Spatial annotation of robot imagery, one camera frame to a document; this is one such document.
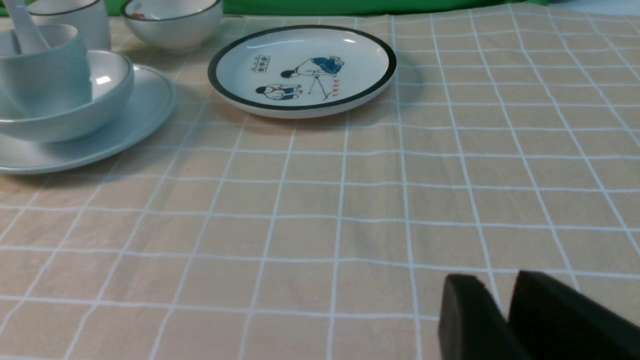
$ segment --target table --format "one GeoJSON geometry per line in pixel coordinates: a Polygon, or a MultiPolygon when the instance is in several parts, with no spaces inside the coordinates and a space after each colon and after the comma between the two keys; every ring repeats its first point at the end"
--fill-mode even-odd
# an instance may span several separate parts
{"type": "Polygon", "coordinates": [[[179,103],[112,158],[0,177],[0,359],[438,359],[445,276],[506,312],[521,268],[640,323],[640,18],[229,17],[186,56],[111,26],[179,103]],[[297,121],[213,94],[221,46],[294,24],[382,38],[394,83],[297,121]]]}

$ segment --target light blue plate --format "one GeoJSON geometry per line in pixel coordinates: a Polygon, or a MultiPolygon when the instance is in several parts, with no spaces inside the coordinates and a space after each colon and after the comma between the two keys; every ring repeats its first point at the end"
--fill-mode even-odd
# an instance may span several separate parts
{"type": "Polygon", "coordinates": [[[0,135],[0,174],[43,174],[93,163],[151,135],[175,107],[173,82],[156,69],[135,65],[131,98],[123,113],[96,133],[65,143],[34,143],[0,135]]]}

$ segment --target cup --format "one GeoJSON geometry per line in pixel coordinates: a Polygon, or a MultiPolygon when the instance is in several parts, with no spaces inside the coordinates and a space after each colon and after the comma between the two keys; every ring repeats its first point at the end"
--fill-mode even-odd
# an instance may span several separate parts
{"type": "Polygon", "coordinates": [[[92,99],[86,47],[78,29],[67,24],[38,29],[51,49],[26,55],[20,53],[14,30],[0,33],[0,92],[27,118],[64,113],[92,99]]]}
{"type": "Polygon", "coordinates": [[[88,50],[111,50],[111,30],[104,0],[36,0],[27,9],[36,24],[77,27],[88,50]]]}

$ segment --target bowl rim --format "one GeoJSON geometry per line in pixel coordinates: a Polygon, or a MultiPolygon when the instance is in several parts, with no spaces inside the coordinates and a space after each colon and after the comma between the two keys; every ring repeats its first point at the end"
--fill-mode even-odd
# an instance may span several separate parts
{"type": "Polygon", "coordinates": [[[194,15],[198,15],[199,13],[204,13],[204,12],[206,12],[206,11],[209,11],[209,10],[211,10],[211,9],[215,8],[216,6],[218,6],[219,4],[221,4],[221,3],[222,3],[222,0],[215,0],[215,2],[213,2],[213,4],[212,4],[212,5],[210,5],[210,6],[209,6],[209,7],[207,7],[207,8],[204,8],[204,9],[202,9],[202,10],[198,11],[198,12],[195,12],[195,13],[190,13],[190,14],[183,15],[183,16],[178,16],[178,17],[167,17],[167,18],[165,18],[165,19],[138,19],[138,18],[135,18],[135,17],[133,17],[133,16],[129,15],[129,14],[127,13],[127,11],[126,11],[127,6],[128,6],[129,4],[131,4],[131,3],[133,3],[134,1],[135,1],[135,0],[127,0],[127,2],[126,2],[126,3],[122,4],[122,6],[120,7],[120,15],[121,15],[123,18],[127,19],[127,20],[132,20],[132,21],[143,21],[143,22],[156,22],[156,21],[168,21],[168,20],[184,19],[184,18],[186,18],[186,17],[191,17],[191,16],[194,16],[194,15]]]}
{"type": "MultiPolygon", "coordinates": [[[[31,4],[27,5],[27,10],[29,10],[29,6],[31,6],[31,5],[33,5],[33,4],[35,4],[35,3],[37,3],[38,1],[40,1],[40,0],[36,0],[36,1],[32,2],[31,4]]],[[[93,2],[92,2],[92,3],[90,3],[89,5],[84,5],[84,6],[82,6],[82,7],[75,8],[75,9],[73,9],[73,10],[67,10],[67,11],[65,11],[65,12],[58,12],[58,13],[36,13],[36,12],[32,12],[31,10],[29,10],[29,13],[30,13],[31,15],[34,15],[34,16],[57,16],[57,15],[65,15],[65,14],[68,14],[68,13],[78,12],[78,11],[80,11],[80,10],[84,10],[84,9],[86,9],[86,8],[90,8],[90,7],[92,7],[93,5],[95,5],[95,4],[99,3],[99,2],[100,2],[100,0],[93,0],[93,2]]]]}
{"type": "Polygon", "coordinates": [[[251,35],[247,35],[243,38],[240,38],[234,42],[232,42],[231,44],[225,46],[222,48],[222,50],[218,51],[216,53],[216,55],[213,57],[213,59],[211,60],[211,62],[209,63],[209,67],[207,68],[207,75],[209,78],[209,82],[211,83],[211,85],[213,86],[213,88],[215,89],[215,91],[217,91],[218,93],[220,93],[220,95],[222,97],[225,97],[227,99],[233,100],[235,102],[238,102],[242,105],[245,106],[251,106],[254,108],[260,108],[263,110],[278,110],[278,111],[300,111],[300,110],[318,110],[318,109],[325,109],[325,108],[332,108],[334,106],[340,106],[343,104],[347,104],[349,102],[361,99],[373,92],[375,92],[377,89],[381,88],[382,86],[384,86],[386,83],[388,83],[392,78],[393,75],[396,73],[396,68],[397,68],[397,57],[396,57],[396,53],[394,52],[394,50],[384,41],[382,41],[380,38],[375,37],[369,33],[366,33],[364,31],[360,31],[360,30],[355,30],[355,29],[351,29],[351,28],[345,28],[342,26],[331,26],[331,25],[293,25],[293,26],[284,26],[281,28],[274,28],[274,29],[268,29],[268,30],[264,30],[264,31],[260,31],[251,35]],[[217,69],[218,69],[218,64],[220,63],[220,60],[222,60],[222,57],[224,57],[224,55],[226,55],[229,51],[231,51],[233,48],[245,43],[248,40],[251,40],[253,38],[258,38],[258,37],[262,37],[264,35],[268,35],[268,34],[272,34],[272,33],[278,33],[281,31],[290,31],[290,30],[296,30],[296,29],[328,29],[328,30],[334,30],[334,31],[344,31],[344,32],[349,32],[349,33],[354,33],[356,35],[360,35],[361,37],[364,37],[370,41],[373,41],[374,43],[378,44],[385,52],[385,54],[387,55],[387,57],[389,58],[389,65],[387,66],[387,69],[385,71],[385,73],[382,75],[382,77],[380,77],[380,79],[375,82],[375,84],[371,85],[369,88],[355,94],[352,96],[349,96],[347,98],[344,99],[340,99],[340,100],[336,100],[336,101],[332,101],[332,102],[328,102],[326,104],[315,104],[315,105],[298,105],[298,106],[282,106],[282,105],[269,105],[269,104],[262,104],[259,102],[255,102],[255,101],[251,101],[248,99],[245,99],[243,97],[240,97],[236,94],[233,94],[231,91],[227,90],[227,88],[225,88],[222,83],[220,83],[220,80],[218,79],[218,75],[216,73],[217,69]]]}
{"type": "MultiPolygon", "coordinates": [[[[49,50],[46,51],[40,51],[39,53],[31,53],[31,54],[16,54],[16,55],[1,55],[0,54],[0,60],[8,60],[8,59],[28,59],[28,58],[36,58],[37,56],[43,56],[46,54],[49,54],[53,51],[61,51],[66,49],[69,46],[74,46],[74,43],[80,41],[84,44],[84,36],[82,35],[82,33],[80,32],[80,29],[78,29],[77,27],[70,25],[70,24],[58,24],[58,23],[53,23],[53,24],[36,24],[36,26],[38,28],[47,28],[47,27],[51,27],[51,28],[73,28],[76,33],[74,35],[74,37],[72,37],[71,39],[69,39],[69,41],[65,42],[64,44],[58,45],[56,47],[52,47],[49,50]]],[[[15,28],[12,29],[7,29],[4,31],[0,31],[0,35],[4,35],[7,33],[14,33],[15,34],[15,28]]]]}
{"type": "Polygon", "coordinates": [[[121,90],[123,87],[127,86],[127,79],[131,77],[134,69],[133,69],[133,62],[131,62],[131,60],[120,54],[120,53],[116,53],[115,51],[108,51],[108,50],[87,50],[87,53],[102,53],[102,54],[115,54],[118,55],[119,57],[123,58],[126,63],[127,63],[127,73],[125,74],[124,78],[122,79],[122,81],[116,85],[116,87],[114,87],[113,89],[111,89],[108,93],[104,94],[103,96],[100,96],[97,99],[92,99],[90,102],[86,103],[86,104],[82,104],[80,106],[78,106],[77,108],[71,109],[67,112],[64,113],[59,113],[59,114],[54,114],[54,115],[47,115],[47,116],[43,116],[43,117],[33,117],[33,118],[24,118],[24,119],[2,119],[0,118],[0,124],[25,124],[28,122],[38,122],[38,121],[46,121],[46,120],[51,120],[51,119],[55,119],[58,117],[66,117],[69,116],[73,113],[77,113],[79,111],[83,111],[91,106],[94,106],[96,104],[100,104],[104,101],[106,101],[107,99],[110,98],[110,95],[113,95],[116,90],[121,90]]]}

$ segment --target white plate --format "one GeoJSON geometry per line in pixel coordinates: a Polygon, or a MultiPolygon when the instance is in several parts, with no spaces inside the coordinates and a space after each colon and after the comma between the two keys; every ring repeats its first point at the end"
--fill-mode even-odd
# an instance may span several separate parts
{"type": "Polygon", "coordinates": [[[303,119],[340,113],[380,94],[396,71],[382,40],[336,26],[271,29],[231,43],[211,60],[209,81],[238,108],[303,119]]]}
{"type": "Polygon", "coordinates": [[[123,113],[92,135],[47,144],[0,135],[0,173],[42,174],[80,167],[114,155],[153,133],[175,107],[175,87],[156,69],[134,65],[134,70],[133,93],[123,113]]]}

